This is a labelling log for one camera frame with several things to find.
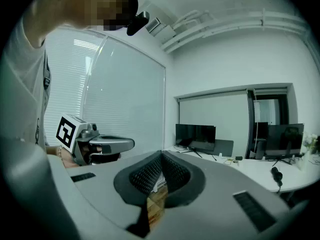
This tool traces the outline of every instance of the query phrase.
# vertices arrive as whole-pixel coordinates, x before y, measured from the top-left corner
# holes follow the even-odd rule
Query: window blinds
[[[51,90],[44,130],[51,146],[58,145],[56,131],[61,113],[80,115],[86,75],[104,37],[68,27],[59,27],[46,37]]]
[[[108,37],[99,50],[85,95],[83,118],[101,134],[132,138],[122,158],[163,149],[165,68]]]

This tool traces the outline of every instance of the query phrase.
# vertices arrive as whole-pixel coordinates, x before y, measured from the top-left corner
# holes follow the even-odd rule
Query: white desk
[[[166,150],[173,152],[178,151],[174,147],[170,147]],[[194,156],[199,159],[206,159],[208,161],[221,164],[223,164],[227,160],[227,157],[221,158],[218,156],[214,156],[217,160],[215,161],[212,155],[203,154],[201,152],[199,152],[199,154],[202,156],[202,158],[200,158],[194,152],[181,153],[182,156]],[[279,190],[279,187],[274,181],[270,172],[274,163],[274,161],[268,162],[266,160],[243,159],[238,163],[232,162],[231,165],[225,166],[231,166],[263,186],[265,189],[271,192],[277,192]],[[305,171],[301,171],[295,164],[289,165],[280,161],[275,165],[275,167],[277,167],[283,175],[282,187],[280,192],[291,192],[303,189],[320,179],[320,165],[315,165],[310,162],[307,164]]]

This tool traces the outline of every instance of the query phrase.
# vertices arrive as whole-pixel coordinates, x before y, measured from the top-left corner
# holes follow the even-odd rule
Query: air conditioning unit
[[[177,34],[170,25],[162,24],[158,18],[154,18],[145,28],[162,44]]]
[[[151,33],[151,31],[158,27],[160,24],[160,20],[158,18],[154,18],[148,25],[145,26],[145,28],[149,33]]]

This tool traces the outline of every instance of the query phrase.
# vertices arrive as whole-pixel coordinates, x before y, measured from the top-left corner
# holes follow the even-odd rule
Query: black monitor
[[[212,125],[175,125],[175,144],[198,150],[213,151],[216,141],[216,127]]]
[[[274,158],[299,155],[303,132],[303,123],[269,125],[265,155]]]
[[[257,123],[253,126],[253,138],[256,136],[258,139],[266,139],[268,137],[268,122],[258,122],[258,135],[257,133]]]

